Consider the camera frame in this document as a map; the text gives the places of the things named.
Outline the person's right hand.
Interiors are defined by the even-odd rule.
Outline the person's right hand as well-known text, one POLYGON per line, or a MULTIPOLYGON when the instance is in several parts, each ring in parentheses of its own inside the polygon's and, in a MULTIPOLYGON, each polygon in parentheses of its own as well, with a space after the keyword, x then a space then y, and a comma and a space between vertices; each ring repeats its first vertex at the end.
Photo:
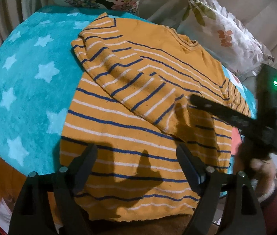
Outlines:
POLYGON ((265 159, 250 159, 246 164, 247 150, 241 145, 236 153, 233 173, 244 171, 246 166, 254 172, 252 179, 257 180, 254 189, 259 202, 268 200, 276 191, 274 179, 276 176, 276 167, 270 158, 265 159))

